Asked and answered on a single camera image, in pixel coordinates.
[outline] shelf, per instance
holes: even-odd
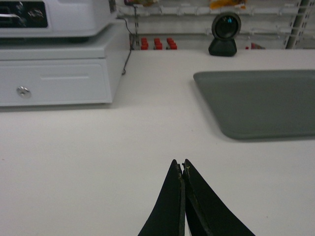
[[[133,16],[134,8],[130,6],[118,6],[118,13],[121,16]],[[139,16],[183,16],[183,15],[218,15],[222,12],[232,11],[239,15],[291,15],[295,16],[299,8],[293,4],[285,4],[281,7],[261,7],[261,6],[247,6],[246,9],[237,7],[223,7],[211,10],[208,6],[190,6],[189,4],[181,4],[180,6],[151,6],[151,7],[137,7],[137,14]]]

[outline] white counter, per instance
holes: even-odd
[[[111,105],[0,109],[0,235],[136,236],[185,158],[257,236],[314,235],[315,139],[225,137],[192,77],[314,68],[311,50],[135,51]]]

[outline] rubber mat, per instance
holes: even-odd
[[[198,72],[193,77],[230,138],[315,135],[315,70]]]

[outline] black cable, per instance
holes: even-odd
[[[122,72],[122,75],[125,75],[125,74],[126,74],[126,66],[127,66],[128,61],[129,61],[129,57],[130,57],[130,55],[131,55],[131,51],[133,50],[133,45],[134,45],[134,41],[135,41],[135,36],[134,36],[134,34],[131,33],[131,31],[129,30],[129,28],[128,28],[128,22],[127,22],[127,20],[126,20],[125,18],[123,18],[123,17],[117,17],[117,19],[118,19],[118,20],[124,20],[124,21],[125,21],[125,23],[126,23],[126,28],[127,28],[128,32],[130,33],[130,35],[131,35],[131,37],[132,37],[132,43],[131,43],[131,45],[130,45],[129,54],[128,54],[128,57],[127,57],[127,59],[126,59],[126,61],[125,61],[125,65],[124,65],[123,72]]]

